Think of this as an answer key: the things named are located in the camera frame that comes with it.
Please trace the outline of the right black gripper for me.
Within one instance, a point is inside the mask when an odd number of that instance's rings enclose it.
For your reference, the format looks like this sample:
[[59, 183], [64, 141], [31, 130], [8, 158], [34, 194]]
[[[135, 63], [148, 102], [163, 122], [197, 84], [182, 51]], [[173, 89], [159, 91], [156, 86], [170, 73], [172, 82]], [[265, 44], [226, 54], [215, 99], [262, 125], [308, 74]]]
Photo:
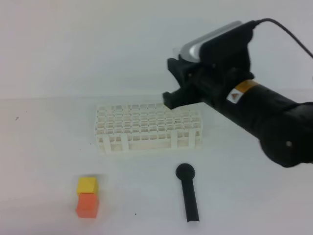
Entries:
[[217, 109], [235, 74], [234, 68], [192, 63], [182, 58], [169, 58], [167, 68], [179, 84], [178, 90], [162, 94], [169, 109], [201, 102]]

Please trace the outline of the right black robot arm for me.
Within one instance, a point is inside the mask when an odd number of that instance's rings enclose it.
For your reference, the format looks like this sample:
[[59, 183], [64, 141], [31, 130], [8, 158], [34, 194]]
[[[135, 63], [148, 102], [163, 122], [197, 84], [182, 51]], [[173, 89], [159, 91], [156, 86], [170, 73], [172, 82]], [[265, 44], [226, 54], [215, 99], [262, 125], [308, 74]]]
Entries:
[[238, 101], [230, 93], [243, 82], [253, 82], [246, 69], [207, 66], [170, 58], [168, 71], [179, 84], [163, 94], [174, 109], [205, 103], [259, 140], [265, 155], [283, 167], [313, 161], [313, 104], [298, 103], [260, 84], [242, 92]]

